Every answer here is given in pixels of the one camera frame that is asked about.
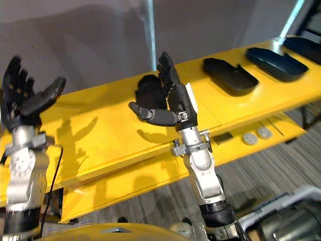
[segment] black tray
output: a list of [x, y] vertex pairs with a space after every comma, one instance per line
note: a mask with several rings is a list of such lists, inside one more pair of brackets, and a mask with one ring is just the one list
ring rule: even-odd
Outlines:
[[221, 59], [205, 59], [203, 69], [208, 75], [215, 77], [214, 82], [232, 96], [248, 94], [259, 83], [241, 65], [234, 67]]
[[308, 70], [308, 67], [288, 54], [282, 56], [268, 49], [248, 49], [246, 57], [269, 74], [284, 82], [294, 81]]
[[283, 45], [307, 59], [321, 65], [321, 44], [309, 39], [291, 37], [286, 38]]

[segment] robotic arm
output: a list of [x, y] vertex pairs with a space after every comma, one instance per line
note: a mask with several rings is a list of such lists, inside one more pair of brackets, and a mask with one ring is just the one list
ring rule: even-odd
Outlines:
[[247, 240], [215, 174], [209, 131], [198, 130], [198, 108], [190, 84], [180, 82], [174, 63], [166, 52], [159, 58], [157, 69], [170, 110], [148, 109], [135, 102], [129, 103], [129, 107], [147, 123], [175, 127], [180, 134], [183, 143], [174, 140], [172, 153], [174, 156], [184, 155], [209, 240]]
[[21, 59], [15, 56], [5, 72], [1, 88], [1, 120], [13, 136], [6, 145], [0, 164], [8, 156], [10, 182], [3, 240], [34, 240], [40, 237], [40, 207], [47, 188], [46, 170], [49, 158], [45, 154], [52, 137], [40, 133], [40, 113], [51, 107], [61, 95], [66, 80], [57, 78], [49, 87], [34, 93], [32, 78], [21, 70]]

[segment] yellow shelf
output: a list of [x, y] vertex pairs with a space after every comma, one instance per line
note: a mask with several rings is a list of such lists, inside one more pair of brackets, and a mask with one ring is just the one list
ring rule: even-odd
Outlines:
[[[275, 40], [252, 46], [280, 50]], [[255, 90], [245, 96], [229, 96], [216, 86], [202, 71], [205, 57], [176, 65], [182, 82], [190, 82], [194, 90], [200, 130], [209, 129], [212, 135], [218, 135], [321, 97], [321, 68], [317, 64], [290, 52], [309, 70], [297, 81], [282, 83], [246, 60], [248, 47], [208, 56], [233, 65], [240, 63], [260, 81]], [[42, 130], [54, 136], [65, 151], [54, 189], [93, 181], [169, 151], [177, 136], [175, 129], [142, 123], [128, 108], [142, 77], [138, 75], [63, 95], [42, 114]], [[10, 135], [4, 135], [0, 146], [2, 153], [4, 144], [9, 142]], [[48, 154], [47, 180], [50, 183], [59, 150], [50, 148]], [[0, 167], [0, 203], [6, 199], [8, 166], [9, 162]]]
[[[255, 130], [261, 126], [272, 131], [273, 136], [267, 140], [259, 139], [258, 143], [253, 146], [242, 142], [244, 133], [255, 133]], [[253, 125], [231, 131], [233, 139], [219, 146], [212, 143], [216, 165], [219, 166], [258, 152], [304, 133], [302, 128], [284, 114], [264, 119]], [[68, 222], [73, 218], [154, 190], [187, 176], [188, 172], [182, 158], [165, 153], [82, 187], [67, 187], [63, 198], [62, 222]]]

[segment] black cable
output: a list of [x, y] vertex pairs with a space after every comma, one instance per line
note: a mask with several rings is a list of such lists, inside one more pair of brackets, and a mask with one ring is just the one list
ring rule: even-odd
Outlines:
[[61, 162], [61, 159], [62, 159], [62, 154], [64, 153], [63, 146], [54, 145], [54, 147], [59, 147], [61, 149], [61, 151], [60, 151], [60, 156], [59, 156], [59, 160], [58, 160], [58, 163], [57, 163], [56, 171], [55, 171], [55, 174], [54, 174], [54, 178], [52, 179], [50, 191], [48, 193], [47, 206], [46, 206], [45, 212], [44, 212], [44, 214], [42, 216], [42, 220], [41, 220], [40, 237], [42, 237], [42, 232], [43, 232], [44, 224], [45, 224], [45, 221], [46, 221], [46, 214], [47, 214], [47, 211], [48, 211], [48, 208], [49, 208], [49, 205], [50, 205], [50, 200], [51, 200], [51, 197], [52, 197], [52, 189], [54, 188], [54, 183], [55, 183], [56, 176], [57, 176], [58, 169], [59, 169], [59, 165], [60, 165], [60, 162]]

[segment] dark blue tray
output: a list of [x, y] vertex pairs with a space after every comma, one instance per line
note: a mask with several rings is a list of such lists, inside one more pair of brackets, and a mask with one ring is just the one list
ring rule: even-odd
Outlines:
[[283, 45], [305, 58], [321, 65], [321, 44], [317, 44], [309, 39], [291, 37], [286, 38]]
[[246, 57], [267, 73], [283, 82], [299, 79], [308, 70], [307, 66], [288, 54], [282, 56], [268, 49], [248, 49]]

